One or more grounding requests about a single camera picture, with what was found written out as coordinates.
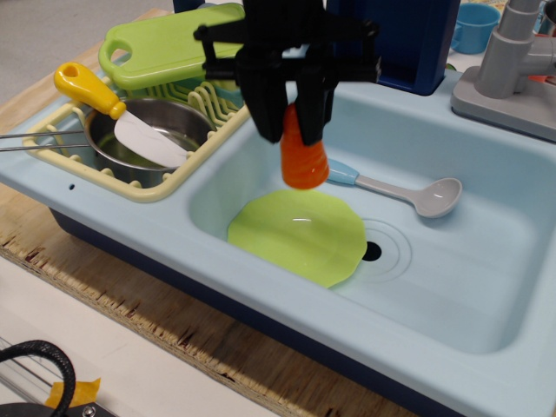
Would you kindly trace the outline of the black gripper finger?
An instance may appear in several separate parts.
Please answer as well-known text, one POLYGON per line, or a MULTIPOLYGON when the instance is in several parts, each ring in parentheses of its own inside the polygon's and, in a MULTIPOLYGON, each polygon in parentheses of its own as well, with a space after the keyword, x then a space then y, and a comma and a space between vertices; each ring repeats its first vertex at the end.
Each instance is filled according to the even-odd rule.
POLYGON ((324 127, 331 120, 338 81, 316 65, 303 67, 295 81, 301 138, 304 145, 314 146, 322 139, 324 127))
POLYGON ((281 140, 288 106, 281 58, 274 53, 240 51, 235 56, 236 81, 259 134, 271 143, 281 140))

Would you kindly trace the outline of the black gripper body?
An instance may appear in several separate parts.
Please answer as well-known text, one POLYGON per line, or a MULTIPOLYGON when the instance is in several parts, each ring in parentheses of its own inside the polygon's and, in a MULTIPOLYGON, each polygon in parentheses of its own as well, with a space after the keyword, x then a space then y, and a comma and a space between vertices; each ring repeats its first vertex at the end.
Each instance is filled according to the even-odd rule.
POLYGON ((242 20, 201 25, 194 32, 205 55, 208 79, 241 82, 253 71, 292 81, 306 68, 322 70, 336 82, 376 83, 381 59, 374 53, 379 26, 369 20, 323 11, 288 17, 246 13, 242 20))

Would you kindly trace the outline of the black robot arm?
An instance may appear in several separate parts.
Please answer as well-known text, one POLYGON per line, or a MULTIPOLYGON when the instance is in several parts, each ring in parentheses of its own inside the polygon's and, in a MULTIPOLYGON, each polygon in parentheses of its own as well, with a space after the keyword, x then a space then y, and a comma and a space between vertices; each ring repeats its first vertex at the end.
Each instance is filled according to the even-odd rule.
POLYGON ((234 80, 260 135, 272 143, 285 131, 286 85, 295 83, 301 139, 315 145, 331 119, 338 83, 378 81, 378 24, 335 15, 320 1, 246 1, 243 9, 241 20, 195 31, 206 77, 234 80))

